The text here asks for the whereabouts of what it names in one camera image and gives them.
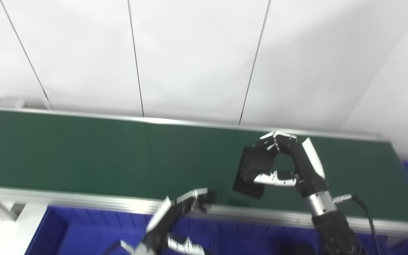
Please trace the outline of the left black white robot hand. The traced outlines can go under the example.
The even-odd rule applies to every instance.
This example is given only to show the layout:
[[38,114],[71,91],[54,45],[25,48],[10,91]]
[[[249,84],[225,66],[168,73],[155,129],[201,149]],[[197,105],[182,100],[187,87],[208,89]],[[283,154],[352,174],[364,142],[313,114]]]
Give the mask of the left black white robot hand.
[[166,197],[146,226],[146,233],[131,252],[133,255],[160,255],[164,250],[173,250],[182,255],[212,255],[202,245],[191,242],[190,237],[171,234],[178,219],[192,212],[206,212],[206,204],[214,203],[216,192],[208,188],[199,188],[171,200]]

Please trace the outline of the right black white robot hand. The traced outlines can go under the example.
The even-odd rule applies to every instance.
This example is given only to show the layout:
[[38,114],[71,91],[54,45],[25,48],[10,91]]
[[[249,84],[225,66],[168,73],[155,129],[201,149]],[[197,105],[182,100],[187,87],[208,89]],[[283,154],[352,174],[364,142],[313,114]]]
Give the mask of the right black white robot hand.
[[295,171],[290,177],[279,177],[277,171],[259,173],[254,178],[254,183],[295,186],[303,198],[328,190],[322,162],[310,137],[300,141],[295,135],[273,131],[260,137],[254,147],[262,148],[274,157],[279,153],[288,155],[295,165]]

